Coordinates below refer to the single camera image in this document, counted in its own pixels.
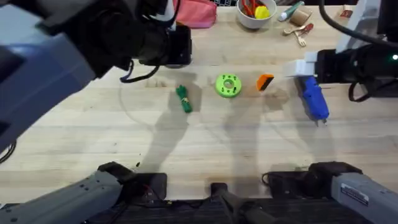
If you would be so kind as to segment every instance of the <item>bowl of toys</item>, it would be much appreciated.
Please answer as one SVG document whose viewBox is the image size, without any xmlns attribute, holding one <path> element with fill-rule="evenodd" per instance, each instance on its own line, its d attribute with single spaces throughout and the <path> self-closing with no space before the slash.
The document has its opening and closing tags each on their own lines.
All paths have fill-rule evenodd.
<svg viewBox="0 0 398 224">
<path fill-rule="evenodd" d="M 238 0 L 236 8 L 239 22 L 248 29 L 260 29 L 277 10 L 274 0 Z"/>
</svg>

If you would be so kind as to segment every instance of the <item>green gear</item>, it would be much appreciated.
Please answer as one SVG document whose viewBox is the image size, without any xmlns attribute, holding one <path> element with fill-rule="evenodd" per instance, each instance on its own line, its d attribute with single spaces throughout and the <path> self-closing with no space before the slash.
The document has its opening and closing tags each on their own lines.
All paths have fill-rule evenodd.
<svg viewBox="0 0 398 224">
<path fill-rule="evenodd" d="M 237 96 L 242 90 L 241 80 L 234 74 L 224 73 L 216 79 L 216 92 L 225 98 Z"/>
</svg>

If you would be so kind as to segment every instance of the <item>blue object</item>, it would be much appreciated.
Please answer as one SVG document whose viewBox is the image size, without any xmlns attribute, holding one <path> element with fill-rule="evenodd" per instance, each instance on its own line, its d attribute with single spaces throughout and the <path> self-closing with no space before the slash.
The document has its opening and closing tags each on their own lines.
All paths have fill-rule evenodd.
<svg viewBox="0 0 398 224">
<path fill-rule="evenodd" d="M 314 77 L 300 77 L 303 84 L 303 97 L 307 102 L 311 115 L 317 120 L 325 120 L 329 117 L 329 109 L 322 89 Z"/>
</svg>

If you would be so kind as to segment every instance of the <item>white bowl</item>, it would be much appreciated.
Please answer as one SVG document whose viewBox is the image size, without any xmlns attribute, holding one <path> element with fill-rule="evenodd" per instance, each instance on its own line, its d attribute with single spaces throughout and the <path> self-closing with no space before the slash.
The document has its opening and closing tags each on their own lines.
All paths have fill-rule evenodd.
<svg viewBox="0 0 398 224">
<path fill-rule="evenodd" d="M 271 18 L 275 15 L 275 13 L 277 11 L 276 3 L 274 0 L 260 0 L 260 2 L 262 2 L 263 4 L 265 4 L 267 6 L 270 16 L 265 19 L 251 18 L 242 12 L 242 10 L 243 10 L 242 1 L 245 1 L 245 0 L 238 0 L 238 2 L 236 3 L 236 9 L 238 11 L 238 20 L 240 23 L 242 23 L 242 25 L 244 27 L 247 27 L 249 29 L 260 29 L 262 26 L 264 26 L 265 24 L 267 24 L 268 22 L 271 21 Z"/>
</svg>

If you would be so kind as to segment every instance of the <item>orange object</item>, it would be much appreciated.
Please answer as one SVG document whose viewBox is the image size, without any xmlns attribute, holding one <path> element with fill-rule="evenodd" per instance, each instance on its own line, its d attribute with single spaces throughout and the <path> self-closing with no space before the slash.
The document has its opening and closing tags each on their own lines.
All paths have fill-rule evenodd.
<svg viewBox="0 0 398 224">
<path fill-rule="evenodd" d="M 274 79 L 274 75 L 271 75 L 271 74 L 261 75 L 256 83 L 257 89 L 259 91 L 264 91 L 273 79 Z"/>
</svg>

